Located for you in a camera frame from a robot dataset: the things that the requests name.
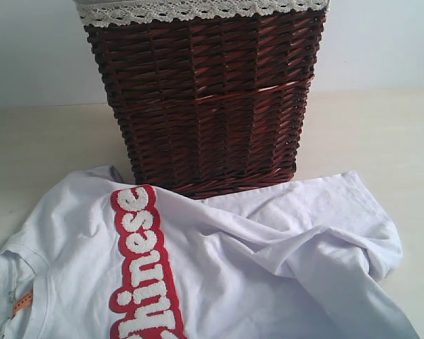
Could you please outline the white t-shirt red lettering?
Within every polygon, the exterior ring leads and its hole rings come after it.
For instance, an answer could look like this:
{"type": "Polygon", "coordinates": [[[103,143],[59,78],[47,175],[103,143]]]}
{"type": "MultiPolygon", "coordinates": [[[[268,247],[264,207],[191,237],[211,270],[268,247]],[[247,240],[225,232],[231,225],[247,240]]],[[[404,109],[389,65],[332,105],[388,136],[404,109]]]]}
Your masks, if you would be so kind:
{"type": "Polygon", "coordinates": [[[0,251],[0,338],[416,338],[402,255],[355,172],[204,200],[74,172],[0,251]]]}

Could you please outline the dark red wicker basket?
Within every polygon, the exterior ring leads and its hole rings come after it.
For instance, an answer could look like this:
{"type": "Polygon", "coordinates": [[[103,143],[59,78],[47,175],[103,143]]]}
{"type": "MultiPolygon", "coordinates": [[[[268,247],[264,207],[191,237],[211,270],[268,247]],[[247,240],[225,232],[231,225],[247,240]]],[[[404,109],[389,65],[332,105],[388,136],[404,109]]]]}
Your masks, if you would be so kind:
{"type": "Polygon", "coordinates": [[[135,182],[208,198],[291,180],[325,20],[86,26],[135,182]]]}

